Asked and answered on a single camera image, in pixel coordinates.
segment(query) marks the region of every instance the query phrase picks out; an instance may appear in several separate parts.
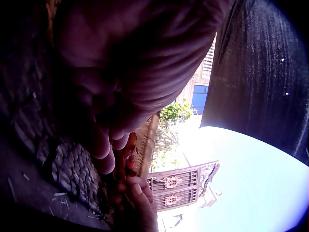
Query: decorative gate ornament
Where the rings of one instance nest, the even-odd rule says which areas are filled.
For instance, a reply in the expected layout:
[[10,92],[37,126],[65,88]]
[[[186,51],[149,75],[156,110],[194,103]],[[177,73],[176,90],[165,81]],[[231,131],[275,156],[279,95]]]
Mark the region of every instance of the decorative gate ornament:
[[182,198],[181,196],[176,196],[176,195],[167,196],[164,199],[164,203],[165,205],[173,205],[173,204],[176,204],[176,202],[180,201],[181,198]]
[[158,178],[153,178],[153,180],[164,183],[165,188],[175,188],[177,184],[182,182],[182,179],[178,179],[176,176],[175,177],[165,177],[162,180]]

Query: black fabric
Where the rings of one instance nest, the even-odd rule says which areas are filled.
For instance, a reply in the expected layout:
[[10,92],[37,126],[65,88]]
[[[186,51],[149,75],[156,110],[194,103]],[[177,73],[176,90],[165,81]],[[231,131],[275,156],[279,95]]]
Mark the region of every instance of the black fabric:
[[308,165],[308,46],[302,31],[272,2],[236,1],[217,33],[201,126],[255,137]]

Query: building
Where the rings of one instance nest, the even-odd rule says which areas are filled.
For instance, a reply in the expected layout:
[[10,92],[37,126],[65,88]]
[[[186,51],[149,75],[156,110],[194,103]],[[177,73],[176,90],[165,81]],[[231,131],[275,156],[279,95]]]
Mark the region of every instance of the building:
[[194,108],[194,116],[191,120],[201,121],[204,112],[204,106],[208,93],[208,86],[214,57],[214,49],[216,43],[216,36],[214,41],[196,72],[184,87],[182,92],[176,98],[176,102],[183,104],[184,99],[189,102],[189,105]]

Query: green leaves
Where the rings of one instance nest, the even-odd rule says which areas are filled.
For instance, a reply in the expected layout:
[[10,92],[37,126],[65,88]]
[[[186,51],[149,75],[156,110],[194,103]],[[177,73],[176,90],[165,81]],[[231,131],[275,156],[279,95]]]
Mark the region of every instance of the green leaves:
[[183,122],[193,115],[192,108],[189,107],[189,102],[187,102],[185,98],[183,100],[183,105],[174,102],[161,110],[161,124],[169,124],[177,121]]

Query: fingernail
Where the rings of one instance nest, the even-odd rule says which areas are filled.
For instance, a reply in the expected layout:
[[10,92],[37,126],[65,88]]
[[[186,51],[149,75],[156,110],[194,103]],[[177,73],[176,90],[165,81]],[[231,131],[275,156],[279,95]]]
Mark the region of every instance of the fingernail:
[[141,187],[140,187],[139,184],[134,184],[134,185],[132,186],[132,193],[133,193],[134,195],[140,195],[140,194],[142,193],[142,189],[141,189]]

